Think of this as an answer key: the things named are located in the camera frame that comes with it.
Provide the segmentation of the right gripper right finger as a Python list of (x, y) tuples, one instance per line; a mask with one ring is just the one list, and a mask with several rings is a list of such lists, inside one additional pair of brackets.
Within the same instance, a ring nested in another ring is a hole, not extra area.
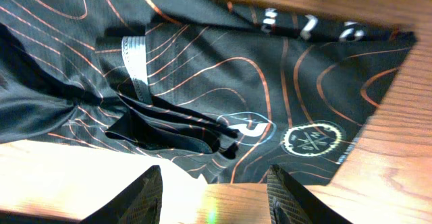
[(272, 224), (350, 224), (278, 165), (267, 172)]

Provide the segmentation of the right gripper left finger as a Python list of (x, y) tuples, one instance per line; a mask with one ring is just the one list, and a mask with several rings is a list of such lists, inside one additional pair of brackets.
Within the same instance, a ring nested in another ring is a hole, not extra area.
[(105, 206), (81, 220), (88, 224), (158, 224), (163, 195), (161, 168), (153, 165)]

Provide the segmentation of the black orange-patterned jersey shirt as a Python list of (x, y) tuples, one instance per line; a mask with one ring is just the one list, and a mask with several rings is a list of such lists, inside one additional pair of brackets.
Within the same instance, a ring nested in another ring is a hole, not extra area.
[(211, 0), (1, 0), (1, 141), (327, 185), (412, 32)]

